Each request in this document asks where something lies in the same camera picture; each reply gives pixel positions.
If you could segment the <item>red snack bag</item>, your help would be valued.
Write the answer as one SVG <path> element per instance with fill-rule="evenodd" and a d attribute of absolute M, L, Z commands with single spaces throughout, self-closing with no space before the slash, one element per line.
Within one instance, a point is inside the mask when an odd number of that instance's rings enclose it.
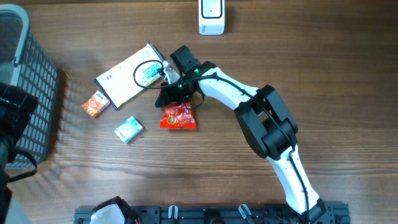
<path fill-rule="evenodd" d="M 161 129 L 196 129 L 197 122 L 191 103 L 173 104 L 164 108 L 165 114 L 159 121 Z"/>

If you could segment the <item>teal tissue pack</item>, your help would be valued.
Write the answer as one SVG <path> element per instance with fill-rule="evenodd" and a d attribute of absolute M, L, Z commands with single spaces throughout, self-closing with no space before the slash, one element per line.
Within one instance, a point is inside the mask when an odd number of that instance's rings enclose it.
<path fill-rule="evenodd" d="M 138 122 L 138 120 L 131 116 L 123 124 L 118 126 L 114 132 L 122 140 L 123 143 L 127 144 L 132 138 L 139 134 L 144 127 Z"/>

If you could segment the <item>large cream snack bag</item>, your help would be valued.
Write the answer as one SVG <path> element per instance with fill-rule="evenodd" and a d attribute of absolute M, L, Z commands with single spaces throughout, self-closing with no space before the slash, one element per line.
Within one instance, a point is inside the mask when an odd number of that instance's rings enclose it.
<path fill-rule="evenodd" d="M 95 78 L 105 96 L 110 100 L 114 109 L 118 110 L 158 79 L 163 78 L 159 70 L 163 69 L 162 62 L 166 60 L 151 44 L 138 50 L 132 56 L 110 68 Z"/>

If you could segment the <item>orange tissue pack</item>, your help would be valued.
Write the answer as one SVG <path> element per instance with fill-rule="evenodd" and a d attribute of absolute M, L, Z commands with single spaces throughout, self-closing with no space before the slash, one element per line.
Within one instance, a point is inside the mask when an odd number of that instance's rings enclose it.
<path fill-rule="evenodd" d="M 97 117 L 108 105 L 110 100 L 100 91 L 96 91 L 81 107 L 93 118 Z"/>

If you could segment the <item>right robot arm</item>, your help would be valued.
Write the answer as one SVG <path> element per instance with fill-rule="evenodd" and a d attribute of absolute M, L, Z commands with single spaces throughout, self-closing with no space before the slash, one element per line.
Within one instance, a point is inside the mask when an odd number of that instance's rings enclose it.
<path fill-rule="evenodd" d="M 201 63 L 185 45 L 170 58 L 176 69 L 160 58 L 159 72 L 165 81 L 159 87 L 156 107 L 184 103 L 198 92 L 231 108 L 250 148 L 275 170 L 292 211 L 290 220 L 316 223 L 326 208 L 305 173 L 296 137 L 298 125 L 277 90 L 270 85 L 245 85 L 214 63 Z"/>

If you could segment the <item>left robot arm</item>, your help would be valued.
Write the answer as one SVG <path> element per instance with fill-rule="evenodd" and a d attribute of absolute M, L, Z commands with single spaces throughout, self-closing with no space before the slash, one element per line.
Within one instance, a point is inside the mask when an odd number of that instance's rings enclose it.
<path fill-rule="evenodd" d="M 22 205 L 13 196 L 7 186 L 37 173 L 37 161 L 34 156 L 17 147 L 31 116 L 38 106 L 38 99 L 20 88 L 1 83 L 1 223 L 30 223 Z M 14 162 L 16 156 L 25 157 L 34 168 L 30 171 L 11 177 L 5 171 L 6 165 Z M 120 197 L 109 199 L 96 207 L 79 210 L 77 223 L 105 224 L 132 223 L 139 224 L 141 218 Z"/>

